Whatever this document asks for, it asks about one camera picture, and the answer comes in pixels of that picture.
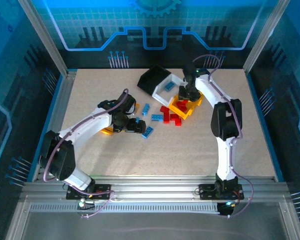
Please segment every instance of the wooden work surface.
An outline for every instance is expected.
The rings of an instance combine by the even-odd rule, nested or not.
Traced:
[[[117,99],[125,88],[140,104],[136,116],[154,128],[148,139],[140,134],[97,133],[76,152],[80,169],[90,175],[203,175],[218,167],[218,147],[210,128],[212,107],[207,100],[175,126],[151,121],[161,104],[137,87],[145,69],[79,69],[74,81],[62,129],[90,114],[103,100]],[[170,72],[183,78],[181,69]],[[274,168],[243,70],[220,69],[215,82],[243,105],[243,140],[236,147],[235,167],[246,176],[274,176]],[[148,116],[141,112],[150,104]]]

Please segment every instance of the yellow container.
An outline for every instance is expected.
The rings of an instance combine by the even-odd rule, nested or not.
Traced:
[[[186,103],[186,111],[182,112],[181,110],[178,109],[178,106],[176,105],[176,103],[179,101],[179,96],[175,95],[169,105],[169,109],[185,120],[188,116],[192,114],[196,106],[201,105],[202,100],[203,100],[203,94],[201,93],[200,99],[194,102],[188,101]]]

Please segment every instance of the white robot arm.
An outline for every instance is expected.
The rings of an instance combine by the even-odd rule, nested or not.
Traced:
[[[241,130],[238,129],[235,118],[242,128],[242,103],[239,99],[232,99],[224,93],[209,76],[210,73],[207,70],[204,69],[203,73],[198,72],[192,62],[184,66],[184,81],[187,85],[179,86],[179,100],[186,99],[195,102],[203,94],[213,108],[211,130],[217,139],[219,153],[219,166],[215,181],[216,196],[226,198],[233,191],[241,190],[242,187],[238,184],[238,177],[233,171],[232,162],[235,151],[234,139],[239,136]]]
[[[212,84],[217,87],[217,89],[222,92],[222,94],[229,100],[232,98],[224,93],[219,86],[216,85],[214,80],[211,78],[208,81],[208,75],[202,75],[195,80],[195,87],[200,91],[204,97],[209,101],[211,106],[214,108],[218,103],[226,103],[225,99],[212,87]],[[231,180],[236,177],[233,173],[230,166],[230,144],[232,145],[232,156],[234,155],[235,143],[231,141],[235,137],[227,138],[225,141],[220,137],[216,137],[218,143],[218,152],[219,152],[219,166],[217,170],[217,175],[221,180]]]
[[[136,110],[136,101],[127,92],[118,100],[103,101],[79,123],[58,133],[49,131],[45,134],[41,148],[40,164],[45,172],[50,172],[79,190],[93,192],[94,180],[81,171],[75,164],[74,152],[87,140],[105,127],[113,125],[113,132],[122,130],[130,133],[144,133],[145,122],[131,118]]]

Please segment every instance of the blue lego brick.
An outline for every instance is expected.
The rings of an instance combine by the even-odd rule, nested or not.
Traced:
[[[162,114],[152,114],[151,120],[163,122],[163,115]]]
[[[149,112],[149,109],[150,109],[150,104],[146,103],[143,110],[142,110],[142,115],[147,116],[147,114]]]
[[[148,126],[145,130],[145,133],[142,134],[142,137],[144,137],[145,139],[147,139],[150,134],[153,132],[154,128],[152,128],[151,126]]]
[[[165,91],[169,92],[174,86],[175,86],[175,83],[171,81],[165,85],[164,89],[165,89]]]

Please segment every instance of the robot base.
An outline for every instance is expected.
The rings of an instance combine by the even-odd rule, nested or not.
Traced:
[[[110,191],[111,190],[111,185],[110,184],[95,184],[93,186],[93,190],[91,193],[100,193],[100,192],[105,192],[105,191]],[[108,200],[110,198],[110,194],[103,194],[103,195],[97,195],[97,196],[88,196],[81,194],[74,190],[72,187],[68,186],[68,191],[66,194],[66,199],[67,200],[80,200],[81,198],[85,199],[90,199],[90,200],[96,200],[96,199],[102,199],[102,200]]]
[[[241,184],[237,184],[234,188],[235,192],[240,192],[240,200],[244,199],[244,193]],[[199,193],[200,200],[236,200],[238,196],[233,192],[218,192],[214,184],[200,184]]]

